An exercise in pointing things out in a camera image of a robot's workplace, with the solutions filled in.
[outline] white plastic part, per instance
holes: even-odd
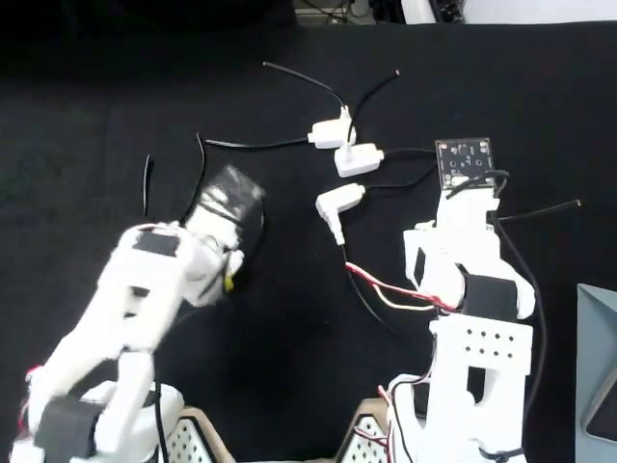
[[[315,201],[315,207],[322,219],[326,221],[330,231],[335,236],[335,241],[338,246],[345,243],[342,227],[338,214],[343,210],[347,210],[358,204],[364,193],[365,188],[357,183],[350,183],[338,187],[334,190],[322,193]]]
[[[182,418],[167,439],[167,453],[170,463],[213,463],[195,424]],[[163,455],[158,452],[158,461],[163,463]]]
[[[442,192],[437,221],[420,223],[414,230],[403,232],[406,275],[414,282],[418,249],[425,255],[422,290],[449,299],[459,288],[453,279],[452,264],[462,264],[472,275],[484,275],[511,280],[517,287],[519,319],[533,313],[535,295],[531,284],[501,259],[499,238],[486,222],[488,211],[494,211],[499,200],[493,189],[465,190],[448,199]]]
[[[338,119],[313,124],[312,132],[308,134],[308,142],[313,143],[315,147],[320,150],[342,147],[347,141],[350,123],[351,116],[349,115],[349,108],[347,106],[341,106]],[[351,130],[349,143],[351,145],[356,143],[355,127]]]
[[[144,404],[153,375],[150,353],[125,352],[120,355],[116,389],[94,431],[97,451],[121,452],[121,446],[128,442],[126,436]]]
[[[437,22],[429,0],[401,0],[407,24],[431,24]]]
[[[344,144],[335,151],[336,170],[340,177],[352,177],[378,169],[384,160],[384,152],[372,143],[361,145]]]
[[[357,427],[376,438],[386,437],[384,431],[379,427],[377,420],[373,417],[361,417]],[[353,433],[339,461],[340,463],[386,463],[388,458],[386,456],[386,448]]]
[[[394,388],[394,403],[414,462],[480,463],[486,460],[478,446],[491,453],[520,448],[532,328],[452,314],[431,322],[431,331],[437,336],[437,349],[425,422],[416,418],[413,387]],[[467,389],[470,367],[486,369],[484,396],[478,404]],[[396,382],[405,381],[396,378],[390,390]],[[395,424],[390,410],[389,420]],[[401,439],[394,440],[394,453],[405,455]],[[525,459],[520,455],[510,461]]]

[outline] black cloth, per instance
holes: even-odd
[[[504,215],[574,198],[584,208],[507,225],[545,297],[549,356],[525,432],[531,462],[574,461],[576,283],[614,286],[617,26],[372,27],[202,37],[5,44],[0,86],[0,408],[14,436],[24,372],[43,363],[86,308],[121,232],[151,213],[177,218],[200,166],[194,132],[245,143],[306,135],[337,117],[326,93],[262,68],[323,79],[351,101],[398,68],[369,103],[360,136],[385,150],[488,136],[511,173]],[[429,317],[375,304],[372,319],[314,208],[357,181],[410,180],[430,159],[401,155],[338,178],[331,150],[210,150],[267,192],[268,231],[236,293],[170,333],[160,379],[202,408],[240,460],[332,455],[363,397],[429,364]],[[405,285],[402,231],[435,216],[437,177],[343,214],[350,259]]]

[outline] white connector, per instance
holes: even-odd
[[[317,212],[319,212],[321,218],[330,227],[330,231],[335,236],[338,246],[345,244],[345,236],[343,235],[338,214],[358,204],[365,192],[366,189],[362,185],[350,183],[349,185],[322,193],[317,197],[317,201],[315,201]]]
[[[379,168],[384,160],[384,152],[377,150],[372,143],[361,145],[344,144],[335,151],[336,170],[340,177],[365,174]]]
[[[312,132],[308,135],[308,142],[315,144],[320,150],[342,147],[347,140],[351,116],[347,106],[340,107],[340,117],[321,123],[314,123]],[[356,143],[356,128],[351,130],[351,145]]]

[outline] circuit board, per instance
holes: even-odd
[[[460,177],[472,178],[493,169],[491,141],[488,138],[437,140],[435,149],[442,190],[454,188],[463,179]],[[474,185],[475,188],[493,186],[493,178]]]

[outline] wire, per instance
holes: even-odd
[[[144,217],[148,217],[150,179],[152,177],[153,167],[154,163],[152,157],[148,155],[146,157],[146,164],[144,164],[144,176],[142,178],[142,213]]]
[[[481,183],[487,178],[501,178],[502,179],[501,185],[497,188],[495,192],[495,197],[498,198],[501,192],[503,191],[503,188],[505,188],[505,185],[507,184],[509,177],[510,177],[510,173],[507,171],[486,171],[484,174],[480,174],[479,176],[469,178],[465,180],[463,183],[461,183],[460,185],[456,185],[454,188],[452,188],[452,190],[448,193],[448,195],[445,198],[447,200],[451,200],[452,198],[454,198],[456,195],[458,195],[462,191],[465,191],[471,188],[472,186],[477,185],[478,183]]]
[[[197,139],[197,143],[200,146],[201,152],[200,175],[197,177],[197,181],[195,182],[195,186],[193,187],[193,193],[191,193],[191,200],[189,201],[189,205],[187,206],[184,214],[182,214],[182,217],[178,221],[181,227],[184,227],[186,221],[189,218],[189,215],[191,215],[193,209],[195,209],[195,204],[197,204],[198,198],[200,197],[201,183],[203,182],[203,178],[205,177],[205,170],[207,166],[207,147],[203,145],[203,141],[200,137],[199,132],[195,132],[195,138]]]
[[[387,438],[373,436],[372,434],[367,433],[366,431],[364,431],[363,429],[360,429],[357,426],[354,426],[354,434],[362,437],[363,439],[366,439],[367,441],[374,442],[375,444],[379,446],[382,446],[382,447],[386,446]]]
[[[320,13],[325,14],[328,17],[331,17],[332,19],[338,19],[338,20],[343,21],[343,22],[347,22],[349,20],[348,18],[346,18],[344,16],[338,16],[338,15],[336,15],[334,13],[327,12],[326,10],[324,10],[323,8],[318,7],[317,5],[315,5],[314,3],[310,2],[309,0],[302,0],[302,1],[304,3],[306,3],[307,5],[309,5],[311,8],[313,8],[314,10],[317,10]]]
[[[581,207],[582,202],[580,200],[572,200],[566,203],[552,205],[551,207],[545,207],[544,209],[533,210],[519,215],[509,215],[507,217],[499,217],[499,222],[505,224],[507,222],[515,222],[521,219],[533,219],[536,217],[542,217],[543,215],[553,214],[555,212],[561,212],[563,210],[570,209],[571,207]]]
[[[373,289],[375,289],[375,292],[377,293],[379,298],[384,302],[384,304],[386,304],[388,307],[392,307],[393,309],[404,309],[407,311],[416,311],[416,312],[426,312],[426,311],[435,310],[434,306],[407,306],[403,304],[395,304],[384,295],[382,290],[377,285],[373,285]]]
[[[356,265],[355,263],[346,261],[345,262],[345,267],[347,268],[347,270],[350,270],[351,272],[355,273],[356,275],[361,276],[362,278],[364,278],[368,282],[372,283],[374,286],[381,286],[381,287],[384,287],[386,289],[391,289],[392,291],[399,292],[401,294],[412,296],[412,297],[414,297],[416,299],[421,299],[423,301],[431,302],[431,303],[435,304],[436,306],[440,306],[440,307],[446,309],[447,311],[454,311],[454,310],[456,310],[456,308],[448,306],[447,304],[445,304],[445,302],[443,302],[439,298],[439,296],[435,296],[435,295],[432,295],[432,294],[424,294],[422,292],[417,292],[417,291],[413,291],[411,289],[406,289],[405,287],[388,285],[388,284],[382,282],[381,280],[378,280],[377,278],[372,276],[370,273],[368,273],[366,270],[364,270],[360,266]]]
[[[390,76],[386,77],[385,79],[377,82],[377,84],[375,84],[373,87],[371,87],[362,96],[362,98],[360,98],[360,101],[358,102],[358,105],[356,106],[356,110],[354,111],[354,116],[351,118],[351,121],[349,122],[349,128],[347,129],[347,143],[349,143],[351,141],[351,132],[354,129],[354,123],[358,120],[358,117],[362,113],[362,109],[366,105],[366,103],[372,97],[377,95],[380,90],[382,90],[384,87],[386,87],[387,84],[392,82],[394,79],[396,79],[400,75],[401,75],[401,73],[397,69],[392,75],[390,75]]]
[[[340,250],[343,254],[343,261],[346,262],[348,259],[347,259],[347,250],[344,244],[340,245]],[[351,286],[354,289],[354,291],[356,291],[358,298],[361,300],[362,304],[364,305],[366,310],[371,314],[371,316],[375,318],[384,328],[390,331],[393,335],[397,336],[401,340],[409,340],[410,338],[408,336],[398,331],[392,325],[387,323],[382,317],[380,317],[378,313],[375,312],[375,310],[370,306],[368,301],[366,301],[366,299],[362,295],[362,292],[360,291],[360,288],[358,287],[358,285],[356,284],[356,280],[354,279],[354,274],[350,272],[349,270],[347,270],[347,268],[345,268],[345,273],[349,277],[349,282],[351,283]]]
[[[521,255],[517,247],[514,245],[514,243],[510,239],[510,236],[508,236],[508,234],[505,232],[505,230],[499,223],[499,220],[496,218],[496,215],[494,213],[493,213],[493,226],[495,227],[495,230],[497,231],[497,233],[501,235],[501,237],[503,238],[503,241],[508,246],[512,254],[514,255],[515,259],[517,260],[517,263],[519,264],[519,267],[521,268],[521,270],[523,271],[527,279],[531,282],[531,285],[533,286],[533,290],[536,296],[536,309],[537,309],[537,314],[538,314],[538,322],[540,324],[540,335],[541,335],[542,340],[540,342],[540,353],[538,355],[536,375],[535,375],[535,378],[533,379],[531,389],[529,390],[529,394],[527,395],[527,401],[523,408],[523,426],[524,426],[529,417],[529,410],[531,409],[533,401],[535,400],[536,395],[538,394],[538,389],[540,387],[540,381],[542,378],[542,374],[544,373],[544,365],[545,365],[545,361],[547,358],[547,347],[549,344],[547,320],[546,320],[546,314],[544,312],[544,305],[542,303],[542,294],[540,293],[540,286],[538,285],[538,281],[536,280],[535,276],[533,275],[533,272],[529,268],[529,265],[527,265],[527,263],[524,261],[523,256]]]
[[[167,440],[165,439],[163,418],[161,417],[161,382],[158,378],[154,378],[154,417],[156,419],[156,433],[158,434],[161,457],[163,458],[163,463],[169,463],[170,456],[167,453]]]
[[[304,1],[305,3],[307,3],[307,5],[312,6],[312,5],[311,5],[309,2],[307,2],[306,0],[303,0],[303,1]],[[337,19],[342,19],[342,18],[339,18],[338,16],[335,16],[334,14],[329,14],[329,15],[330,15],[330,16],[334,16],[334,17],[336,17]],[[280,65],[275,65],[274,63],[269,63],[269,62],[267,62],[267,61],[264,61],[264,62],[263,62],[263,65],[264,65],[266,68],[270,68],[270,69],[278,70],[278,71],[280,71],[280,72],[284,72],[285,74],[289,74],[289,75],[291,75],[291,76],[293,76],[293,77],[296,77],[296,78],[298,78],[298,79],[300,79],[300,80],[304,80],[305,82],[309,82],[310,84],[315,85],[315,86],[319,87],[320,89],[323,89],[323,90],[325,90],[326,92],[328,92],[330,95],[332,95],[334,98],[336,98],[336,100],[338,101],[338,103],[339,103],[341,106],[346,106],[346,104],[345,104],[345,100],[342,98],[342,96],[341,96],[339,93],[337,93],[337,92],[335,91],[335,89],[333,89],[333,88],[332,88],[332,87],[330,87],[329,85],[324,84],[323,82],[319,82],[317,79],[313,79],[312,77],[308,77],[307,75],[304,75],[304,74],[302,74],[301,72],[298,72],[297,70],[293,70],[293,69],[290,69],[290,68],[286,68],[286,67],[284,67],[284,66],[280,66]]]
[[[419,184],[421,184],[424,180],[426,180],[427,178],[429,178],[431,176],[431,174],[433,174],[434,171],[437,170],[437,163],[431,165],[431,167],[429,169],[426,170],[426,172],[424,172],[423,174],[421,174],[418,178],[415,178],[414,180],[407,182],[407,183],[394,183],[394,184],[385,184],[385,185],[366,185],[364,188],[366,189],[366,191],[369,190],[391,190],[391,189],[399,189],[399,188],[414,188],[416,186],[418,186]]]
[[[392,407],[392,410],[394,411],[394,419],[396,420],[396,425],[398,426],[398,430],[401,436],[401,443],[403,445],[403,451],[405,451],[405,454],[407,455],[407,458],[409,458],[410,463],[412,463],[414,460],[412,458],[412,455],[409,452],[409,449],[407,448],[407,443],[405,442],[405,436],[403,436],[403,426],[401,425],[401,420],[400,420],[400,417],[398,416],[398,409],[396,408],[396,388],[398,388],[401,384],[410,384],[412,386],[416,386],[418,384],[425,382],[430,377],[431,372],[433,371],[433,365],[435,364],[435,354],[436,353],[437,353],[437,338],[433,336],[433,351],[431,352],[431,364],[429,365],[428,369],[424,373],[422,373],[417,379],[414,379],[411,381],[401,381],[399,383],[396,383],[392,387],[392,391],[389,393],[391,407]]]
[[[247,145],[245,143],[224,142],[221,140],[203,140],[203,142],[213,147],[228,148],[231,150],[259,151],[259,150],[272,150],[274,148],[292,147],[294,145],[303,145],[304,143],[308,143],[309,139],[307,137],[304,137],[304,138],[297,138],[295,140],[283,140],[281,142],[265,143],[262,145]]]
[[[402,153],[408,153],[408,152],[431,154],[432,155],[431,157],[433,157],[434,155],[437,154],[437,152],[435,150],[430,150],[430,149],[427,149],[427,148],[397,148],[396,150],[384,151],[384,156],[391,156],[393,154],[402,154]]]

